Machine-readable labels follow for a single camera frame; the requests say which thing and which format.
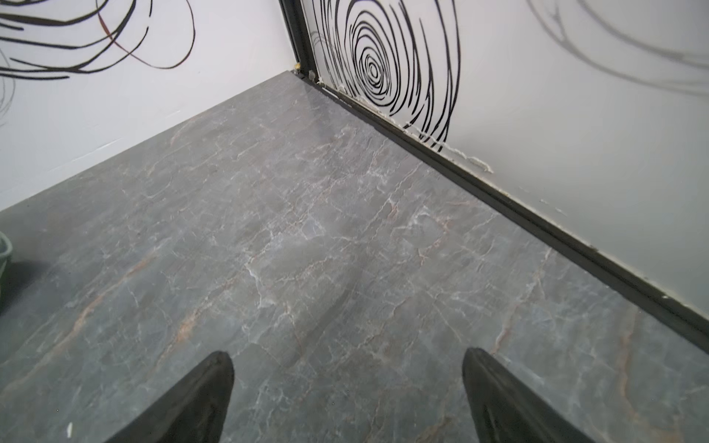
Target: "black spiral drawing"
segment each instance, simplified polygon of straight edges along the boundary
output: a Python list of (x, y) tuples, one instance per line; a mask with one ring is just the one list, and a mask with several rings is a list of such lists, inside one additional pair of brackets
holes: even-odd
[(12, 104), (16, 80), (95, 74), (128, 58), (155, 69), (173, 69), (194, 48), (196, 29), (189, 0), (181, 0), (189, 21), (175, 26), (180, 32), (190, 32), (191, 42), (183, 56), (166, 65), (150, 63), (138, 51), (147, 41), (154, 17), (152, 0), (93, 0), (85, 12), (68, 19), (56, 16), (67, 5), (59, 6), (59, 2), (0, 0), (0, 118)]
[(312, 0), (311, 42), (323, 82), (404, 120), (440, 152), (458, 97), (460, 39), (455, 1), (427, 3), (414, 16), (404, 0)]
[[(636, 38), (614, 26), (592, 7), (588, 0), (569, 0), (559, 5), (558, 0), (527, 0), (527, 5), (543, 31), (562, 49), (598, 71), (624, 79), (632, 83), (662, 89), (678, 94), (709, 98), (709, 55), (692, 54), (679, 50), (659, 47)], [(576, 8), (591, 26), (611, 37), (616, 47), (625, 47), (633, 57), (648, 57), (659, 63), (663, 70), (674, 72), (675, 78), (659, 77), (652, 70), (619, 67), (613, 63), (600, 61), (572, 37), (564, 15)]]

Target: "black corner trim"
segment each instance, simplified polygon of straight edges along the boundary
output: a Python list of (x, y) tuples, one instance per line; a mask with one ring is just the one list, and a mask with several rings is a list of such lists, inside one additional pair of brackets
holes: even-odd
[(355, 114), (361, 120), (374, 126), (382, 135), (409, 151), (456, 185), (490, 205), (490, 207), (539, 240), (553, 247), (567, 259), (578, 264), (594, 277), (623, 295), (631, 303), (639, 306), (674, 332), (709, 354), (709, 319), (679, 303), (644, 279), (607, 258), (596, 248), (585, 245), (509, 196), (502, 194), (453, 162), (433, 152), (425, 145), (406, 135), (398, 126), (372, 113), (356, 101), (334, 89), (310, 82), (307, 76), (300, 75), (298, 77), (311, 86), (324, 91), (326, 96), (329, 96), (333, 101)]
[(291, 38), (293, 52), (300, 64), (300, 72), (306, 77), (312, 72), (313, 78), (318, 78), (313, 46), (308, 37), (308, 24), (300, 0), (279, 0), (279, 3)]

